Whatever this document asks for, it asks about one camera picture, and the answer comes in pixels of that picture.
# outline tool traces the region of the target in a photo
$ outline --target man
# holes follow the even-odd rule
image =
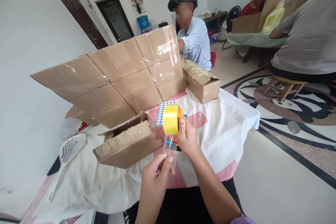
[[[252,0],[240,12],[239,16],[253,15],[261,12],[265,4],[265,0]]]
[[[181,30],[177,34],[178,49],[206,71],[211,70],[210,41],[202,19],[194,17],[194,0],[177,0],[176,19]]]
[[[287,37],[271,61],[280,77],[303,82],[336,79],[336,0],[308,0],[269,37]]]

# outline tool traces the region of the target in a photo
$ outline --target tape roll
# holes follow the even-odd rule
[[[163,111],[163,130],[166,135],[179,133],[179,119],[183,117],[183,108],[178,104],[168,104]]]

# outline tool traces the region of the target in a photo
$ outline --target white tablecloth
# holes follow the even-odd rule
[[[196,124],[199,145],[217,176],[221,181],[230,179],[243,155],[248,131],[258,128],[259,112],[222,89],[218,99],[205,104],[200,104],[188,88],[172,99]],[[157,113],[158,106],[148,111],[153,120]],[[139,200],[142,170],[162,149],[127,169],[99,164],[92,150],[104,140],[97,134],[107,130],[98,125],[81,131],[87,135],[86,145],[64,170],[50,205],[44,205],[46,193],[41,194],[40,203],[32,213],[35,222],[59,223],[92,209],[114,214]],[[169,178],[168,187],[196,186],[196,175],[188,157],[182,152],[176,160],[176,174]],[[52,178],[48,180],[44,191]]]

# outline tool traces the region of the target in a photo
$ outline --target black pants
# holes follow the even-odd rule
[[[308,75],[303,73],[293,73],[285,70],[280,70],[275,68],[274,66],[270,66],[269,69],[271,72],[279,77],[287,78],[292,81],[302,81],[302,82],[310,82],[310,83],[321,83],[321,82],[329,82],[336,80],[336,72],[334,73],[326,73],[322,75]]]
[[[222,182],[242,213],[242,206],[233,178]],[[139,202],[124,212],[129,224],[135,223]],[[167,189],[156,223],[213,223],[205,207],[199,187]]]

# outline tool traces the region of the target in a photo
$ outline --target white slotted spoon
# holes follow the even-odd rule
[[[61,167],[59,168],[59,171],[52,182],[51,187],[48,190],[48,198],[45,202],[45,205],[50,204],[50,202],[53,200],[55,189],[57,187],[58,180],[61,177],[62,171],[66,167],[66,165],[71,161],[71,159],[76,156],[76,154],[79,152],[79,150],[83,147],[85,144],[86,135],[85,134],[78,134],[73,137],[70,137],[68,140],[66,140],[60,150],[59,150],[59,160],[61,161]]]

